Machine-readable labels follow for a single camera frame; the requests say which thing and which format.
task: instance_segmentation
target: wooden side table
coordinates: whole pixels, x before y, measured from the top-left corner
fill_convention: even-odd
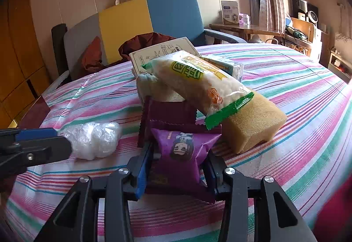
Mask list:
[[[269,35],[275,37],[283,37],[284,33],[275,32],[267,30],[266,28],[261,28],[257,25],[224,25],[224,24],[210,24],[211,29],[215,31],[225,30],[230,32],[236,32],[239,34],[240,38],[245,41],[249,41],[251,39],[251,35]]]

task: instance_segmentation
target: purple snack package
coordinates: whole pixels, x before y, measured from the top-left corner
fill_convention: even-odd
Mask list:
[[[214,203],[215,197],[207,191],[199,169],[220,138],[221,126],[207,130],[205,125],[196,124],[151,121],[150,125],[161,153],[160,159],[153,163],[153,173],[161,182],[160,186]]]
[[[196,116],[197,109],[186,100],[182,102],[160,102],[147,96],[144,101],[137,146],[143,148],[144,141],[149,140],[152,136],[149,129],[150,120],[171,124],[195,124]]]

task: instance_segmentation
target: table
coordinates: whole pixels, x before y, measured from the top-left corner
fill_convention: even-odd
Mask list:
[[[312,227],[352,166],[352,88],[307,56],[281,45],[227,44],[197,50],[243,63],[243,84],[275,103],[288,117],[270,142],[235,155],[220,141],[213,152],[246,176],[274,176]],[[73,124],[116,121],[123,135],[116,151],[106,158],[86,161],[70,157],[31,167],[17,176],[5,209],[17,240],[34,240],[80,176],[109,175],[140,153],[137,138],[142,106],[131,67],[131,62],[125,62],[104,69],[44,97],[51,110],[41,127],[60,133]],[[198,121],[203,119],[198,114]],[[224,203],[144,195],[138,202],[129,202],[129,209],[135,241],[211,242],[218,239]],[[248,210],[249,240],[253,241],[253,201]],[[101,242],[104,200],[99,201],[97,231]]]
[[[284,33],[269,31],[266,28],[259,27],[257,25],[224,25],[224,24],[210,24],[211,29],[215,31],[225,30],[230,32],[236,32],[240,38],[247,42],[251,39],[251,35],[269,35],[283,37]]]

